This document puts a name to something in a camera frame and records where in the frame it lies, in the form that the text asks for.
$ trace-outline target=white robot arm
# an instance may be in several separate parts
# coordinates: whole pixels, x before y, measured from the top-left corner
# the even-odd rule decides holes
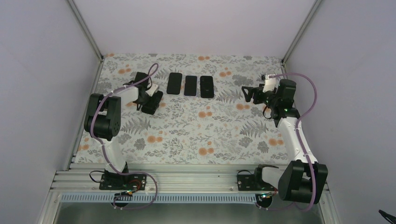
[[[143,79],[145,81],[140,82],[136,86],[130,86],[123,90],[117,91],[111,97],[107,98],[101,107],[100,111],[106,110],[106,114],[97,115],[93,132],[94,135],[103,141],[106,149],[106,155],[111,165],[122,173],[128,173],[128,167],[125,159],[122,156],[120,145],[118,142],[117,134],[120,131],[121,123],[121,109],[130,102],[134,102],[137,105],[137,110],[141,109],[141,112],[147,114],[154,114],[157,110],[163,92],[158,91],[159,86],[152,83],[149,85],[147,74],[138,72],[135,80],[124,84],[123,86],[129,86],[133,82],[138,82]],[[94,93],[90,96],[88,102],[87,113],[84,120],[84,129],[90,132],[92,119],[96,113],[96,110],[100,102],[104,99],[102,94]],[[103,188],[102,184],[99,189],[121,189],[127,181],[130,181],[126,176],[119,175],[110,164],[106,164],[104,172],[105,183],[109,183],[108,188]]]
[[[316,195],[314,203],[318,203],[327,178],[327,167],[319,164],[312,154],[305,139],[301,122],[298,123],[298,133],[301,137],[306,153],[298,140],[296,123],[300,118],[298,110],[293,107],[296,83],[288,79],[281,79],[276,88],[273,75],[262,77],[264,84],[259,87],[242,87],[246,102],[253,98],[254,104],[264,103],[271,109],[271,118],[282,134],[290,161],[284,171],[272,165],[260,165],[255,171],[255,182],[259,187],[270,184],[278,189],[282,200],[309,203],[312,198],[312,177],[315,175]],[[313,174],[307,161],[310,158]]]

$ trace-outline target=floral pattern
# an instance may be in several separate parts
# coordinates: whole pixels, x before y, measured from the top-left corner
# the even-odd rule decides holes
[[[263,105],[246,103],[241,86],[258,86],[261,75],[281,73],[280,60],[260,56],[109,54],[96,88],[107,94],[147,73],[159,63],[152,81],[164,92],[154,115],[123,102],[118,134],[122,154],[131,163],[286,164],[282,135],[265,119]],[[171,72],[183,74],[179,95],[166,94]],[[185,75],[213,76],[215,97],[183,96]],[[84,132],[76,162],[104,162],[99,143]]]

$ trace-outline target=smartphone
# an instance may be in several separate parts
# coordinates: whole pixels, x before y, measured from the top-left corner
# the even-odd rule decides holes
[[[166,93],[172,95],[179,95],[181,85],[182,85],[182,74],[176,72],[170,73],[168,79],[168,86],[166,87]]]
[[[187,97],[197,96],[197,80],[196,76],[186,76],[186,83],[184,85],[184,95]]]
[[[199,78],[199,85],[201,87],[202,98],[213,98],[214,97],[214,86],[212,76],[201,76]]]

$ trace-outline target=cable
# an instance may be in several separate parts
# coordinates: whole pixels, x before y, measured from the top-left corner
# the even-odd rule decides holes
[[[265,108],[264,108],[264,110],[262,111],[262,115],[263,115],[263,117],[264,117],[265,119],[272,119],[272,117],[267,118],[267,117],[265,116],[265,110],[266,110],[267,108],[268,108],[268,106],[265,105]]]
[[[92,176],[91,176],[91,174],[92,173],[95,173],[95,172],[97,172],[97,173],[105,173],[104,171],[101,171],[101,170],[94,170],[94,171],[91,171],[90,173],[89,173],[89,177],[90,177],[90,179],[93,181],[93,182],[95,182],[95,183],[100,183],[100,181],[96,181]]]
[[[153,80],[151,80],[151,77],[150,77],[150,87],[147,87],[146,91],[151,89],[152,86],[153,86]]]
[[[139,185],[136,185],[136,191],[135,192],[137,192],[140,189],[140,187],[141,187],[141,182],[139,180],[131,180],[129,183],[133,183],[133,182],[136,182],[136,183],[139,184]]]
[[[238,173],[237,173],[237,175],[240,173],[240,172],[248,172],[248,173],[250,173],[251,175],[253,175],[249,170],[247,170],[247,169],[241,169]]]
[[[298,129],[298,124],[301,122],[301,119],[302,119],[303,117],[305,117],[309,112],[312,111],[313,107],[314,107],[315,104],[316,104],[316,100],[318,99],[318,91],[316,90],[316,86],[315,86],[315,84],[313,83],[313,81],[312,81],[310,78],[308,78],[306,75],[303,75],[303,74],[300,74],[300,73],[294,73],[294,72],[292,72],[292,73],[286,73],[286,74],[279,74],[279,75],[275,75],[275,76],[270,76],[270,78],[276,78],[276,77],[280,77],[280,76],[300,76],[300,77],[305,78],[306,80],[308,80],[308,82],[311,83],[311,85],[312,85],[312,87],[313,87],[314,94],[315,94],[315,97],[314,97],[314,100],[313,100],[313,103],[312,103],[311,107],[310,107],[303,115],[301,115],[301,117],[297,120],[297,122],[296,122],[296,127],[295,127],[295,128],[296,128],[296,134],[297,134],[298,141],[300,142],[301,148],[303,149],[303,152],[304,152],[304,154],[306,155],[305,157],[307,158],[308,165],[309,165],[310,172],[311,172],[311,178],[312,178],[312,197],[311,197],[311,201],[310,201],[308,207],[306,207],[305,209],[299,208],[299,206],[298,206],[296,203],[294,203],[294,204],[295,204],[295,206],[296,206],[298,209],[300,209],[300,210],[303,211],[303,212],[306,212],[306,211],[309,211],[309,210],[313,207],[313,203],[315,202],[315,196],[316,196],[316,179],[315,179],[315,173],[314,173],[314,170],[313,170],[312,162],[311,162],[311,160],[310,160],[310,158],[309,158],[309,156],[308,156],[307,149],[306,149],[305,146],[304,146],[303,140],[301,139],[300,131],[299,131],[299,129]]]
[[[150,73],[154,66],[156,66],[156,69],[155,69],[152,73]],[[113,94],[116,94],[116,93],[118,93],[118,92],[120,92],[120,91],[122,91],[122,90],[124,90],[124,89],[130,88],[130,87],[132,87],[132,86],[135,86],[135,85],[137,85],[137,84],[140,84],[140,83],[146,81],[148,78],[150,78],[151,76],[153,76],[153,75],[157,72],[158,67],[159,67],[158,63],[154,63],[154,64],[150,67],[150,69],[148,70],[148,76],[145,77],[144,79],[142,79],[142,80],[140,80],[140,81],[138,81],[138,82],[136,82],[136,83],[132,83],[132,84],[130,84],[130,85],[124,85],[123,87],[120,87],[120,88],[118,88],[118,89],[115,89],[114,91],[111,91],[109,94],[107,94],[107,95],[102,99],[102,101],[99,103],[98,108],[96,109],[96,112],[95,112],[95,114],[94,114],[94,116],[93,116],[93,118],[92,118],[92,122],[91,122],[90,134],[91,134],[91,136],[92,136],[94,139],[96,139],[99,143],[101,143],[101,145],[102,145],[102,153],[103,153],[103,156],[104,156],[106,162],[108,163],[108,165],[109,165],[117,174],[123,175],[123,176],[134,175],[134,174],[145,174],[145,175],[147,175],[148,177],[150,177],[150,178],[153,180],[154,185],[156,186],[156,193],[155,193],[155,195],[154,195],[153,200],[151,200],[151,202],[149,202],[148,204],[146,204],[146,205],[144,205],[144,206],[135,207],[135,208],[124,208],[123,210],[144,209],[144,208],[146,208],[146,207],[149,207],[152,203],[154,203],[154,201],[156,200],[157,195],[158,195],[158,185],[157,185],[157,181],[154,179],[154,177],[153,177],[152,175],[150,175],[150,174],[148,174],[148,173],[146,173],[146,172],[135,171],[135,172],[130,172],[130,173],[122,173],[122,172],[118,171],[118,170],[111,164],[109,158],[107,157],[104,142],[102,141],[102,139],[96,137],[95,134],[93,133],[93,127],[94,127],[96,118],[97,118],[97,116],[98,116],[98,114],[99,114],[99,111],[100,111],[100,109],[102,108],[102,106],[103,106],[103,104],[105,103],[105,101],[107,100],[107,98],[109,98],[109,97],[112,96]]]

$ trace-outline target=white wall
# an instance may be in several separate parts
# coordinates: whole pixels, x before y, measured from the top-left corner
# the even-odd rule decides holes
[[[0,6],[0,217],[36,223],[98,67],[64,0]]]
[[[396,215],[396,2],[325,0],[287,62],[318,88],[304,131],[328,183],[341,223],[387,223]],[[296,104],[312,103],[297,80]]]
[[[315,0],[75,0],[107,53],[283,58]]]

